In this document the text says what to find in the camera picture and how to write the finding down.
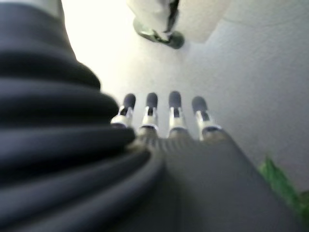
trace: robotic hand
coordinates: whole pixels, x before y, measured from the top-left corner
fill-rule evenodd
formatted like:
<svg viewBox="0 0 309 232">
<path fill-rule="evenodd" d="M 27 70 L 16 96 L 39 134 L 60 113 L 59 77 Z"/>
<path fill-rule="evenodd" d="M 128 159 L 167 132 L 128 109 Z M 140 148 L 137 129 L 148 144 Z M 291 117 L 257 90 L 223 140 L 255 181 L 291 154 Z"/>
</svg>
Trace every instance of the robotic hand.
<svg viewBox="0 0 309 232">
<path fill-rule="evenodd" d="M 117 116 L 112 119 L 111 124 L 116 127 L 131 127 L 135 101 L 136 99 L 133 94 L 127 94 L 123 105 L 120 107 Z M 138 131 L 139 137 L 147 137 L 151 135 L 152 137 L 158 138 L 157 103 L 157 95 L 155 93 L 148 94 L 144 118 Z M 202 97 L 197 96 L 192 100 L 192 108 L 199 128 L 200 141 L 207 142 L 214 138 L 228 138 L 223 129 L 213 121 L 208 112 L 206 102 Z M 173 91 L 169 95 L 168 138 L 191 139 L 182 110 L 181 95 L 177 91 Z"/>
</svg>

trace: gray fingertip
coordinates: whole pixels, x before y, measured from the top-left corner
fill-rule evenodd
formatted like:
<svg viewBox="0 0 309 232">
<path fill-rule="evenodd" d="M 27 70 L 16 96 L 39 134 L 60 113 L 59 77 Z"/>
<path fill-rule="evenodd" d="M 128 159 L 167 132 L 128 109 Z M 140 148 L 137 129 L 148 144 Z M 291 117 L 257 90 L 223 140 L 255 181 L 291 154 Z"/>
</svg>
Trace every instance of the gray fingertip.
<svg viewBox="0 0 309 232">
<path fill-rule="evenodd" d="M 205 112 L 208 109 L 206 101 L 201 96 L 196 96 L 196 97 L 193 98 L 193 100 L 192 100 L 192 108 L 193 108 L 194 114 L 197 111 Z"/>
<path fill-rule="evenodd" d="M 149 108 L 157 108 L 158 106 L 158 96 L 156 93 L 149 93 L 146 100 L 146 106 Z"/>
<path fill-rule="evenodd" d="M 134 109 L 135 101 L 136 101 L 135 95 L 132 93 L 129 93 L 125 96 L 123 105 L 125 106 L 125 108 L 131 107 L 132 109 Z"/>
<path fill-rule="evenodd" d="M 173 91 L 169 94 L 169 107 L 178 109 L 182 106 L 181 95 L 178 91 Z"/>
</svg>

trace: green leaf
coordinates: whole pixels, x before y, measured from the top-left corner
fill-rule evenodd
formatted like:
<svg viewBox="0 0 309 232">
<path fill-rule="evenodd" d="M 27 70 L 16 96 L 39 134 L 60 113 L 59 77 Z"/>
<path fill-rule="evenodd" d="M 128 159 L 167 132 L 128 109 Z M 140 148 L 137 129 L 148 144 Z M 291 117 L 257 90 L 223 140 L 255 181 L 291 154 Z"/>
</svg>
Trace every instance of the green leaf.
<svg viewBox="0 0 309 232">
<path fill-rule="evenodd" d="M 301 193 L 299 199 L 302 204 L 301 217 L 304 223 L 309 226 L 309 191 Z"/>
<path fill-rule="evenodd" d="M 300 215 L 303 209 L 299 196 L 283 171 L 276 167 L 274 162 L 267 157 L 260 167 L 260 172 L 271 188 L 284 199 L 289 207 Z"/>
</svg>

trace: robotic finger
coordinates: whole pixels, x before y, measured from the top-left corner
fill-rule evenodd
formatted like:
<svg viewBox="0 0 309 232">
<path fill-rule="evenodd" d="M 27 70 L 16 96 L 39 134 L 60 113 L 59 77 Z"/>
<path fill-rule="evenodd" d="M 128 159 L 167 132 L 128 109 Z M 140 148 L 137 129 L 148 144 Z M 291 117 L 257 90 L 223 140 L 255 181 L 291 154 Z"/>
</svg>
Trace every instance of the robotic finger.
<svg viewBox="0 0 309 232">
<path fill-rule="evenodd" d="M 183 115 L 181 95 L 177 91 L 169 94 L 168 138 L 190 137 Z"/>
<path fill-rule="evenodd" d="M 155 93 L 149 93 L 146 100 L 144 117 L 139 128 L 139 136 L 149 135 L 157 137 L 158 128 L 158 96 Z"/>
<path fill-rule="evenodd" d="M 131 127 L 135 101 L 136 97 L 134 94 L 129 93 L 125 96 L 124 102 L 120 106 L 118 114 L 111 120 L 112 126 L 118 128 Z"/>
<path fill-rule="evenodd" d="M 206 101 L 197 96 L 192 100 L 192 108 L 197 121 L 199 139 L 205 142 L 225 140 L 229 136 L 215 123 L 208 112 Z"/>
</svg>

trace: white object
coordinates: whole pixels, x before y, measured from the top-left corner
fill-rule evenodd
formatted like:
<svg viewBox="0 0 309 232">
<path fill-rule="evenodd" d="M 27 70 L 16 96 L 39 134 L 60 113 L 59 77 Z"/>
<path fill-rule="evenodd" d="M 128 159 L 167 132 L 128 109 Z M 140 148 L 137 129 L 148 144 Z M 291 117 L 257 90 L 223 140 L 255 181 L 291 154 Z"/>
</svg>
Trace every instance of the white object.
<svg viewBox="0 0 309 232">
<path fill-rule="evenodd" d="M 146 27 L 156 32 L 167 30 L 170 16 L 169 4 L 172 0 L 127 0 L 136 18 Z"/>
</svg>

